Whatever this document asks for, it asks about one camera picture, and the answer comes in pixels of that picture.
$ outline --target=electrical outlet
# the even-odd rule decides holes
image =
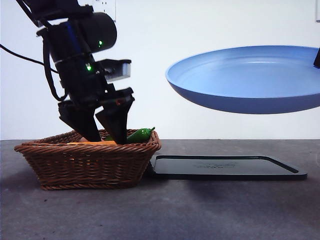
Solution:
[[[116,0],[92,0],[94,12],[106,13],[116,21]]]

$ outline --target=gray countertop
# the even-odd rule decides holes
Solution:
[[[265,155],[302,181],[166,180],[45,191],[1,141],[3,240],[320,240],[320,140],[162,140],[161,155]]]

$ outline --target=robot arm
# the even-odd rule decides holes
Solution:
[[[37,26],[43,38],[45,76],[52,95],[59,101],[60,119],[91,142],[101,140],[94,120],[118,144],[127,140],[127,116],[135,100],[133,90],[115,90],[112,80],[130,76],[130,60],[105,59],[96,62],[92,53],[111,48],[117,39],[114,21],[92,6],[77,0],[16,0]],[[68,18],[58,25],[50,20]],[[53,84],[50,55],[61,79],[65,95],[59,97]]]

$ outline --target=white wall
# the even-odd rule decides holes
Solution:
[[[320,138],[319,107],[272,115],[221,112],[185,100],[165,78],[168,66],[198,53],[253,45],[319,47],[315,0],[117,0],[116,14],[117,43],[95,59],[132,60],[132,77],[115,84],[134,90],[128,128],[155,126],[162,139]],[[16,1],[1,0],[1,44],[42,60],[36,31]],[[1,139],[71,130],[58,117],[43,68],[1,51]]]

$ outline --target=basket rim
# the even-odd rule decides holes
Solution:
[[[113,145],[92,145],[86,143],[68,144],[68,143],[47,143],[40,141],[50,141],[52,139],[59,139],[66,136],[77,134],[76,131],[70,131],[63,134],[46,137],[43,139],[23,142],[14,147],[16,152],[32,154],[68,154],[68,153],[93,153],[93,152],[144,152],[150,149],[159,150],[161,148],[161,141],[156,131],[151,132],[149,141],[142,143],[129,144],[113,144]]]

